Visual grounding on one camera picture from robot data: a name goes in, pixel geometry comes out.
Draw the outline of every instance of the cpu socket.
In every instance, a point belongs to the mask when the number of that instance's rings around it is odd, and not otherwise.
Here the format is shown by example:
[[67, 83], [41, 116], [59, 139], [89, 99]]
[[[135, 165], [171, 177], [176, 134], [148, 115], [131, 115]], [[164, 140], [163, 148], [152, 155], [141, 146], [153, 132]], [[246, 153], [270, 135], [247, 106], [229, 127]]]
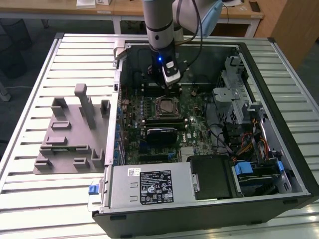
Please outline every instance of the cpu socket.
[[155, 100], [156, 118], [171, 119], [179, 118], [180, 113], [178, 109], [179, 100], [173, 98], [161, 98]]

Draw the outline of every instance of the slotted aluminum table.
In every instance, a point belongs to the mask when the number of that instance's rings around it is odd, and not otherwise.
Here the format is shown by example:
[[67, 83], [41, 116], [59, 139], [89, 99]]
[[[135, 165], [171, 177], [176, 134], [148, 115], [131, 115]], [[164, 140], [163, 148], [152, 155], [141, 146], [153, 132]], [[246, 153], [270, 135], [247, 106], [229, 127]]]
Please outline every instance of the slotted aluminum table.
[[[88, 186], [103, 174], [33, 175], [56, 96], [77, 102], [85, 83], [93, 103], [112, 99], [119, 40], [140, 35], [65, 34], [56, 38], [0, 163], [0, 238], [108, 238], [88, 211]], [[208, 38], [245, 42], [315, 178], [319, 180], [319, 108], [276, 43], [267, 39]], [[254, 226], [185, 232], [147, 238], [318, 238], [319, 205], [291, 210]]]

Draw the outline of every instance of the motherboard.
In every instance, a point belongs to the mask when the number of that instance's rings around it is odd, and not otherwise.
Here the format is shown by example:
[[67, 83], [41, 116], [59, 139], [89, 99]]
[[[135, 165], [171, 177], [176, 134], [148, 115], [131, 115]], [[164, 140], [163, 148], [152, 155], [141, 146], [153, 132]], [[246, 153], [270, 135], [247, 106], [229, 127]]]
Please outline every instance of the motherboard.
[[213, 154], [205, 119], [205, 92], [178, 84], [169, 94], [156, 84], [123, 87], [126, 164], [182, 162]]

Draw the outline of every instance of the table leg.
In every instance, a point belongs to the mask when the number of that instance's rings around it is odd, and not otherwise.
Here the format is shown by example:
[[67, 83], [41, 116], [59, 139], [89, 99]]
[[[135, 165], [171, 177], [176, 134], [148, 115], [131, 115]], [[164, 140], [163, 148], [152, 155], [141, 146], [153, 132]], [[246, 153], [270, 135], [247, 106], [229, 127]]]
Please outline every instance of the table leg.
[[114, 33], [121, 34], [121, 16], [112, 16]]
[[260, 19], [252, 19], [250, 25], [247, 28], [245, 37], [254, 37], [258, 28]]
[[49, 27], [49, 19], [41, 19], [44, 28]]

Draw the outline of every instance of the wooden desk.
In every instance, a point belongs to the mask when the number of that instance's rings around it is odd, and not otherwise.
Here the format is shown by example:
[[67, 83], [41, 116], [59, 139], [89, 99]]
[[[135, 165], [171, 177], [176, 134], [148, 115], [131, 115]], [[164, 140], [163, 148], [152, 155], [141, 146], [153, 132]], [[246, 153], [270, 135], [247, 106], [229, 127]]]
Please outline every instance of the wooden desk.
[[[122, 20], [144, 20], [142, 0], [112, 0], [109, 6], [76, 9], [76, 0], [0, 0], [0, 17], [37, 19], [112, 20], [115, 34], [121, 34]], [[224, 8], [218, 23], [249, 25], [246, 37], [253, 37], [263, 13], [253, 12], [248, 0]]]
[[[115, 0], [113, 8], [113, 23], [116, 32], [121, 32], [121, 20], [139, 20], [143, 21], [142, 0]], [[254, 37], [260, 20], [264, 17], [262, 12], [253, 12], [249, 1], [236, 7], [224, 7], [218, 23], [246, 24], [249, 25], [245, 37]]]

